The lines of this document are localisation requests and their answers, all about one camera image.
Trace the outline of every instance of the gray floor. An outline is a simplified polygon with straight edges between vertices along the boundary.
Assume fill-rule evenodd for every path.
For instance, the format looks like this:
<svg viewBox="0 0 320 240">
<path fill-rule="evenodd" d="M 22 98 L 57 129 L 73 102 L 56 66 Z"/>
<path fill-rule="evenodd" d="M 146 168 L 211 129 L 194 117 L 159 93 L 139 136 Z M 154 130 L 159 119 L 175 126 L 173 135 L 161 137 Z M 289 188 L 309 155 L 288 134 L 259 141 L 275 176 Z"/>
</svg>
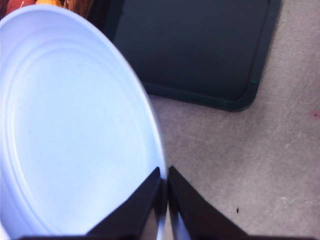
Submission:
<svg viewBox="0 0 320 240">
<path fill-rule="evenodd" d="M 209 203 L 251 235 L 320 239 L 320 0 L 283 1 L 247 110 L 151 101 L 169 166 Z"/>
</svg>

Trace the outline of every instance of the dark green tray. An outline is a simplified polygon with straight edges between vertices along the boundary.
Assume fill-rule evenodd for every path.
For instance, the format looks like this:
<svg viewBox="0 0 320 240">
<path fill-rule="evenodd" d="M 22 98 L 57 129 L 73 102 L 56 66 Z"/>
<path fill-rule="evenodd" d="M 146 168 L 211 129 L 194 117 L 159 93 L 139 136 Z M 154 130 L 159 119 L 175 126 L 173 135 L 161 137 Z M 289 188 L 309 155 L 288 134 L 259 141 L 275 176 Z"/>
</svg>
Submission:
<svg viewBox="0 0 320 240">
<path fill-rule="evenodd" d="M 227 111 L 255 99 L 280 0 L 107 0 L 91 21 L 147 92 Z"/>
</svg>

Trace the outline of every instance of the white plate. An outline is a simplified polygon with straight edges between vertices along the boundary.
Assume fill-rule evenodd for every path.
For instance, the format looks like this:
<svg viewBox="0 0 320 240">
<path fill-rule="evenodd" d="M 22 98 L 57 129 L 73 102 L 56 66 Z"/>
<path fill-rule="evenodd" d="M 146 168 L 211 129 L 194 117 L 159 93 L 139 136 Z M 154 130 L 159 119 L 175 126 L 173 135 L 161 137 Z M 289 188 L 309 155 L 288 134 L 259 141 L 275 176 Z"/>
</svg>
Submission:
<svg viewBox="0 0 320 240">
<path fill-rule="evenodd" d="M 85 234 L 155 167 L 166 178 L 148 97 L 102 33 L 49 5 L 0 27 L 1 223 L 11 238 Z"/>
</svg>

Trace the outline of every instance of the orange object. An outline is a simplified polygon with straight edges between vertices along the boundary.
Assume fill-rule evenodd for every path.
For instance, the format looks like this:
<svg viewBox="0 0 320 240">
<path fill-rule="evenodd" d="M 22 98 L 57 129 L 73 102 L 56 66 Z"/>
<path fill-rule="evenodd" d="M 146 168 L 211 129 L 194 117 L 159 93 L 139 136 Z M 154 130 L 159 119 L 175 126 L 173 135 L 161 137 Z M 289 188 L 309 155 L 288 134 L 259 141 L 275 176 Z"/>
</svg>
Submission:
<svg viewBox="0 0 320 240">
<path fill-rule="evenodd" d="M 35 4 L 49 4 L 58 7 L 63 7 L 59 0 L 37 0 Z"/>
</svg>

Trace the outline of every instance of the concrete floor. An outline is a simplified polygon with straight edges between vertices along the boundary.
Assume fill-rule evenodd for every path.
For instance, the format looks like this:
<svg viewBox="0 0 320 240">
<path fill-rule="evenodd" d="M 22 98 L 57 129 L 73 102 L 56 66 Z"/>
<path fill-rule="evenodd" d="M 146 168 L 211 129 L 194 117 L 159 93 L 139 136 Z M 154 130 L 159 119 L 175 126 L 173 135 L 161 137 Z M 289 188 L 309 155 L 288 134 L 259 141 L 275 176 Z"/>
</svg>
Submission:
<svg viewBox="0 0 320 240">
<path fill-rule="evenodd" d="M 320 0 L 283 1 L 247 110 L 151 101 L 168 165 L 210 204 L 250 235 L 320 239 Z"/>
</svg>

